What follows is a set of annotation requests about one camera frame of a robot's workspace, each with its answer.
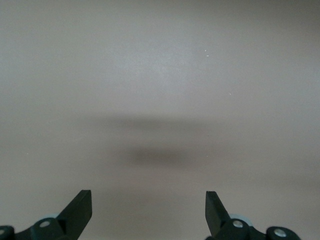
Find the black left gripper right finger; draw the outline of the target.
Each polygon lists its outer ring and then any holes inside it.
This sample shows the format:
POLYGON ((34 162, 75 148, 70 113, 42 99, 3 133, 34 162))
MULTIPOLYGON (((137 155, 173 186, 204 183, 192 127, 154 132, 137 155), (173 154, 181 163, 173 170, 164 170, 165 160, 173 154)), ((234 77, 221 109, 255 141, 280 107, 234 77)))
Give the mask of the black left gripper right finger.
POLYGON ((260 232, 252 222, 238 214, 229 214, 215 191, 205 195, 205 219, 210 231, 208 240, 299 240, 292 230, 271 226, 260 232))

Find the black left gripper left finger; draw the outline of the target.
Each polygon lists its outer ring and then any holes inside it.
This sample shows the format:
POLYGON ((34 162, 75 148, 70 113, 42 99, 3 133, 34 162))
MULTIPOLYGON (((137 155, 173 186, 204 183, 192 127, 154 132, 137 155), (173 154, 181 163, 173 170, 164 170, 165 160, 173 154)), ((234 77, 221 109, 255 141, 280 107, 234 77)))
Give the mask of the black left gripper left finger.
POLYGON ((15 232, 11 225, 0 227, 2 240, 77 240, 92 217, 92 191, 81 190, 56 216, 46 217, 29 228, 15 232))

